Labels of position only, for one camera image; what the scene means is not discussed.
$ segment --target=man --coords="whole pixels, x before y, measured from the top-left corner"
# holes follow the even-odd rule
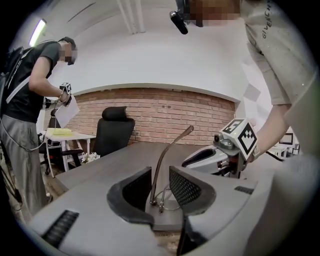
[[[263,74],[273,105],[265,124],[257,132],[258,150],[248,160],[252,162],[285,135],[289,128],[288,110],[310,87],[318,67],[301,34],[275,2],[190,0],[191,20],[216,25],[220,20],[239,16],[244,19],[249,52]],[[314,141],[309,139],[308,144],[312,143],[308,146],[317,150]]]
[[[61,102],[67,102],[70,97],[50,84],[47,78],[58,61],[73,64],[76,49],[75,41],[69,37],[64,37],[58,42],[45,41],[38,44],[22,59],[10,84],[13,90],[29,77],[29,82],[3,110],[0,124],[0,138],[10,159],[17,188],[28,211],[27,219],[48,203],[39,150],[31,150],[39,146],[36,123],[44,97],[57,97]]]

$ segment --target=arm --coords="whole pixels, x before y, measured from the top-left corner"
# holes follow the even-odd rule
[[[32,69],[29,90],[44,97],[60,97],[62,90],[54,87],[46,78],[50,71],[51,63],[46,57],[39,57]]]
[[[284,115],[290,107],[290,104],[274,105],[272,107],[267,120],[257,132],[259,155],[273,147],[286,134],[289,125],[284,120]]]

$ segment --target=gloved hand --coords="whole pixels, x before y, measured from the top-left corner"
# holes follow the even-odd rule
[[[71,94],[64,91],[60,97],[60,101],[64,106],[68,106],[71,101]]]

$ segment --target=ceiling light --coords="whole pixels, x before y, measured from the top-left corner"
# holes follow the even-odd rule
[[[46,25],[46,21],[44,19],[41,19],[38,23],[38,25],[36,25],[36,28],[33,32],[33,35],[31,36],[31,39],[30,39],[30,42],[29,42],[29,45],[31,47],[35,46],[37,40],[38,40],[38,37],[40,36],[40,33],[41,31],[44,29]]]

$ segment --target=brick wall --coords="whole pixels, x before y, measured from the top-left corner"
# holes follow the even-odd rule
[[[179,144],[210,145],[218,132],[235,115],[235,104],[218,97],[155,88],[124,88],[97,91],[75,97],[80,112],[66,128],[96,134],[102,111],[112,106],[127,106],[126,114],[135,120],[130,137],[133,142],[170,143],[188,126],[194,131]],[[50,111],[45,115],[47,127]]]

